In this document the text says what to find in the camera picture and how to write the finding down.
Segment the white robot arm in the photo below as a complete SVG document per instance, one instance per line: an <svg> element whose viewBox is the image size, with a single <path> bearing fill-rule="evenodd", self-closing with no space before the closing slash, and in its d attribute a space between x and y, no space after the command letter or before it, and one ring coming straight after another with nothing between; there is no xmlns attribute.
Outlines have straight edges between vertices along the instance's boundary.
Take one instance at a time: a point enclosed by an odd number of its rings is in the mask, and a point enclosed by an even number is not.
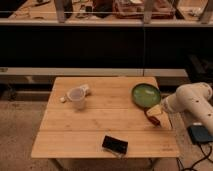
<svg viewBox="0 0 213 171"><path fill-rule="evenodd" d="M213 106L209 103L212 97L213 89L208 83L183 84L163 98L159 107L170 114L189 111L213 136Z"/></svg>

